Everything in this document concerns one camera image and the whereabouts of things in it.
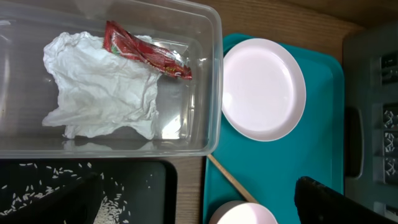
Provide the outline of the red snack wrapper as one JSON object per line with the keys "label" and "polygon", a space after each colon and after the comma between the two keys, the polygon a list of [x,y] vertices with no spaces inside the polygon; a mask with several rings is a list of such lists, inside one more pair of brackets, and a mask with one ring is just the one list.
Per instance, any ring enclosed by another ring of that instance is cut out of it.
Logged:
{"label": "red snack wrapper", "polygon": [[164,75],[192,79],[192,70],[186,58],[131,35],[117,22],[106,22],[103,47],[112,54],[146,63]]}

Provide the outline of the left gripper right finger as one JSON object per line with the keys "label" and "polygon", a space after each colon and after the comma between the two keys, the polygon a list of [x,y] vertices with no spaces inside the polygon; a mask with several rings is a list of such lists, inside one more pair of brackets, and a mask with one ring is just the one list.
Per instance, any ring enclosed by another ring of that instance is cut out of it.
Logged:
{"label": "left gripper right finger", "polygon": [[296,181],[294,203],[301,224],[395,224],[308,176]]}

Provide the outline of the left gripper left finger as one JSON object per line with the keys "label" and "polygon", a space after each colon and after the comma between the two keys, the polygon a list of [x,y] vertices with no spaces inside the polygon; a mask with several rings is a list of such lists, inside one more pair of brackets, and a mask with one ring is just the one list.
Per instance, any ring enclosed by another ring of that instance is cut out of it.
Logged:
{"label": "left gripper left finger", "polygon": [[1,217],[1,224],[92,224],[101,206],[101,177],[91,172],[48,196]]}

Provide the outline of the white napkin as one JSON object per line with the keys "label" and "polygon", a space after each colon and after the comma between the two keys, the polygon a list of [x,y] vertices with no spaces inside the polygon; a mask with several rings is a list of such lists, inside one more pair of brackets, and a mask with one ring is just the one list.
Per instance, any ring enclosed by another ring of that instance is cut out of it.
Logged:
{"label": "white napkin", "polygon": [[42,125],[64,126],[68,139],[108,135],[122,127],[152,139],[161,74],[106,51],[103,41],[89,32],[62,32],[44,47],[45,69],[58,86],[58,106]]}

